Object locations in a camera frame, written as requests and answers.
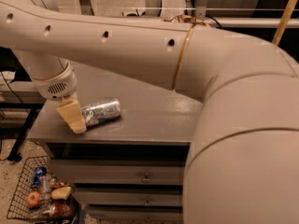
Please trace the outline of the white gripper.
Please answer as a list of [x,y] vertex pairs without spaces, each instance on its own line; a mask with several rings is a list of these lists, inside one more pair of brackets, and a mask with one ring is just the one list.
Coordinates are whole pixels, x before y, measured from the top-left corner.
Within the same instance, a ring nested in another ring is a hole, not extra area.
[[48,79],[33,78],[32,81],[39,93],[47,100],[56,101],[60,99],[56,110],[73,133],[84,133],[87,130],[78,97],[75,93],[78,80],[70,63],[67,63],[65,70],[56,77]]

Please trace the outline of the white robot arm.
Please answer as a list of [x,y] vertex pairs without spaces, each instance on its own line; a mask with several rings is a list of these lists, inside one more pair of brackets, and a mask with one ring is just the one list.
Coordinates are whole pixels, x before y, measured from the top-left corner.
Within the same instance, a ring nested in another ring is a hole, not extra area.
[[198,22],[61,13],[51,0],[0,0],[0,46],[21,52],[43,96],[85,130],[72,63],[202,104],[183,182],[184,224],[299,224],[297,61],[260,38]]

